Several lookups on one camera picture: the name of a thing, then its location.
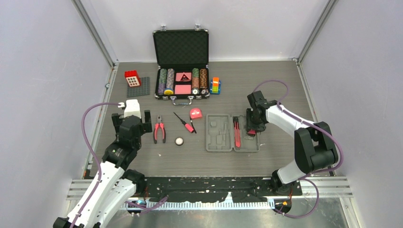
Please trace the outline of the red black bit holder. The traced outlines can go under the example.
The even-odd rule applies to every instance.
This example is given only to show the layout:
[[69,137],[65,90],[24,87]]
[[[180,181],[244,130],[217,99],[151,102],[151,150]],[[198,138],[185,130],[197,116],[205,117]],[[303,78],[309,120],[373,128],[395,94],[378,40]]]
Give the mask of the red black bit holder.
[[250,137],[255,137],[256,134],[257,134],[256,131],[253,130],[253,129],[250,129],[250,130],[247,132],[247,135],[250,136]]

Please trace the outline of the red black utility knife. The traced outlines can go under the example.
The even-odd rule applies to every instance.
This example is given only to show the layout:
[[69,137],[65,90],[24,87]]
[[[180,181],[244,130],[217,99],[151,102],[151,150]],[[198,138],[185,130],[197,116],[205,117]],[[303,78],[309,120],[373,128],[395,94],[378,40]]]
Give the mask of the red black utility knife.
[[239,126],[239,120],[237,117],[233,117],[233,125],[234,125],[235,146],[240,148],[240,146],[241,146],[240,126]]

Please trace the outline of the grey plastic tool case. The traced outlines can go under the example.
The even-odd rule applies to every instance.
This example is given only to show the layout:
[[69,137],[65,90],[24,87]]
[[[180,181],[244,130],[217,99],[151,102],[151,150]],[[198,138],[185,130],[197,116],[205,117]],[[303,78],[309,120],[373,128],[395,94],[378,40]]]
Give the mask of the grey plastic tool case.
[[[233,117],[239,120],[240,148],[235,146]],[[259,152],[259,137],[247,135],[246,120],[245,114],[207,114],[206,150],[209,152]]]

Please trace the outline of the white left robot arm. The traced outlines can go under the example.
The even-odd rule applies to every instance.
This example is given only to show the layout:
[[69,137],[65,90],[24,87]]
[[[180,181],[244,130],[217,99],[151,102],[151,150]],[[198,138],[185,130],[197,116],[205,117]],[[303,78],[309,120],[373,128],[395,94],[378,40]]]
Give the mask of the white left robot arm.
[[141,149],[141,137],[152,132],[151,114],[113,114],[115,140],[106,148],[98,174],[83,197],[65,218],[58,217],[55,228],[105,228],[131,196],[145,193],[144,175],[128,168]]

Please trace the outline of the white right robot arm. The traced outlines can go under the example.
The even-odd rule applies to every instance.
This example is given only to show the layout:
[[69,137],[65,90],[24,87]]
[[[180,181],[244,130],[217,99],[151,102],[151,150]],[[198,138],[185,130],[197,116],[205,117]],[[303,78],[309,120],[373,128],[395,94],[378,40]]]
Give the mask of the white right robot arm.
[[272,173],[269,181],[271,192],[283,195],[300,178],[338,163],[336,144],[327,123],[303,119],[280,102],[268,101],[261,91],[249,94],[247,99],[250,104],[246,110],[248,135],[255,136],[265,131],[266,124],[270,123],[294,139],[294,160]]

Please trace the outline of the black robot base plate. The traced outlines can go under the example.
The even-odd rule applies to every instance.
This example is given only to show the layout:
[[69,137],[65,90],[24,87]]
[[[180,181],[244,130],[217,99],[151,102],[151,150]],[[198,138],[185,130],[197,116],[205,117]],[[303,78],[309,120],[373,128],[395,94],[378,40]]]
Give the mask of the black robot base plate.
[[227,195],[233,202],[264,202],[267,197],[301,196],[297,183],[285,188],[272,189],[266,177],[145,177],[137,185],[135,196],[158,202],[223,202]]

